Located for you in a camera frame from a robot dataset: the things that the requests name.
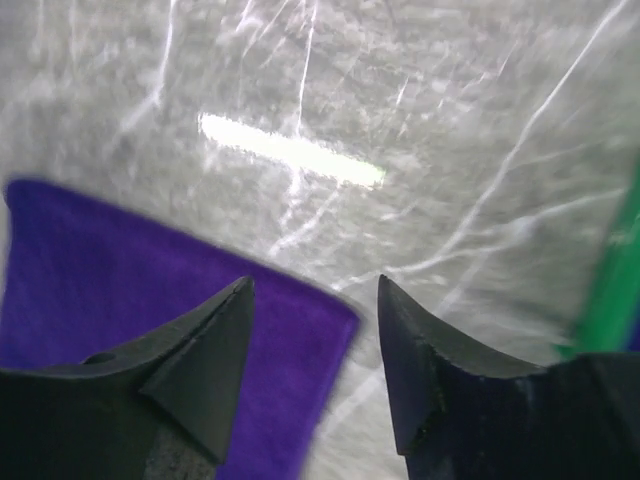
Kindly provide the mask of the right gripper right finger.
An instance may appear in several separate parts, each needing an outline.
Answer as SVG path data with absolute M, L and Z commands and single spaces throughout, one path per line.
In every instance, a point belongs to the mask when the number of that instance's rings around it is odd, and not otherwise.
M 386 276 L 377 315 L 397 452 L 412 479 L 635 479 L 639 357 L 539 366 L 424 309 Z

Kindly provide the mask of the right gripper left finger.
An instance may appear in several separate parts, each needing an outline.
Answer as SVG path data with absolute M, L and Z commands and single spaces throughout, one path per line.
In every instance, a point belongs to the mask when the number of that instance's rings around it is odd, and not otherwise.
M 254 318 L 242 277 L 80 364 L 1 372 L 5 479 L 211 479 L 227 455 Z

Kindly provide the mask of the purple towel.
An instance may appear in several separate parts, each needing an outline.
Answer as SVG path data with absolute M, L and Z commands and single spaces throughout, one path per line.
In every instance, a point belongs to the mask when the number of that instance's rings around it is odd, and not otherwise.
M 255 317 L 222 479 L 296 479 L 358 314 L 296 277 L 104 201 L 8 183 L 1 363 L 77 363 L 202 304 L 238 278 Z

